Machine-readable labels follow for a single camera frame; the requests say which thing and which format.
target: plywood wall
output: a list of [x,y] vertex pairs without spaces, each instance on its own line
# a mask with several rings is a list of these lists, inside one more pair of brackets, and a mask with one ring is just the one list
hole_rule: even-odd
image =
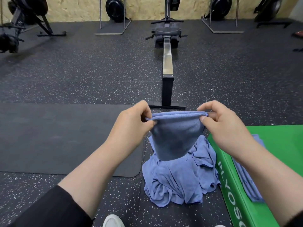
[[[3,0],[4,21],[9,21],[11,14]],[[261,0],[239,0],[239,18],[254,18],[253,11]],[[288,17],[297,0],[283,0],[279,17]],[[99,0],[47,0],[48,19],[50,22],[98,21]],[[109,20],[105,11],[106,0],[102,2],[102,19]],[[171,13],[176,19],[200,19],[208,13],[210,0],[181,0],[179,10]],[[126,16],[133,20],[157,20],[164,17],[164,0],[126,0]],[[227,18],[235,18],[236,0]]]

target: fingernail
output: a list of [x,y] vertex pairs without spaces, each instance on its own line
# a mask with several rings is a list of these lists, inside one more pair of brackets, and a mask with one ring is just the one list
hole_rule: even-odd
[[200,121],[202,122],[203,119],[204,119],[205,117],[206,117],[206,116],[201,116],[201,117],[200,117]]

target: towel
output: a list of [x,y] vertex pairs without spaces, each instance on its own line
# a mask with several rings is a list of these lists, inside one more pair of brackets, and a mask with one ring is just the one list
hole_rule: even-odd
[[[258,134],[253,134],[252,136],[260,145],[265,147],[263,140],[259,138]],[[237,163],[234,158],[232,158],[232,160],[234,162],[240,181],[243,185],[244,191],[249,197],[249,199],[252,202],[265,202],[246,169],[239,163]]]
[[[149,140],[155,150],[153,136]],[[165,162],[159,160],[155,152],[142,166],[144,191],[159,207],[170,201],[180,205],[202,203],[203,194],[214,191],[220,183],[216,158],[214,149],[203,135],[181,158]]]
[[204,111],[171,111],[152,114],[157,124],[151,130],[153,150],[162,161],[184,156],[204,131],[200,116]]

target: left hand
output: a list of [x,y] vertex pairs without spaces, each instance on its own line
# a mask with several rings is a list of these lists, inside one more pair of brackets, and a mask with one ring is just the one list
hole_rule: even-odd
[[151,117],[152,112],[144,100],[122,111],[105,143],[114,146],[123,161],[156,124],[153,120],[145,120],[145,118]]

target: black sleeve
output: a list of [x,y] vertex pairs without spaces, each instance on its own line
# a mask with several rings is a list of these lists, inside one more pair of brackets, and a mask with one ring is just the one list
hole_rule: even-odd
[[302,227],[303,226],[303,210],[294,216],[285,227]]
[[9,227],[91,227],[93,220],[72,196],[55,186],[25,210]]

